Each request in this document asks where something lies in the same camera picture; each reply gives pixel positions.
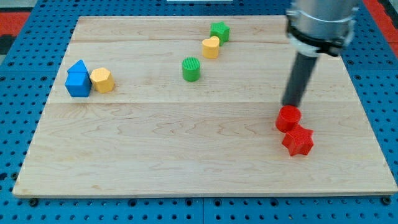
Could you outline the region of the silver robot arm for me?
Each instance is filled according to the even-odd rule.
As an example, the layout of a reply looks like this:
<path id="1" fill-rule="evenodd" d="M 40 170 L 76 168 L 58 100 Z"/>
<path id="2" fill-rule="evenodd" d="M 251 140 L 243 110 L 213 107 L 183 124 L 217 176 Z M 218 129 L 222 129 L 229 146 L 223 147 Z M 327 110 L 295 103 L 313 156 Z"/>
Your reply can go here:
<path id="1" fill-rule="evenodd" d="M 337 57 L 354 37 L 359 0 L 294 0 L 286 10 L 286 33 L 298 53 Z"/>

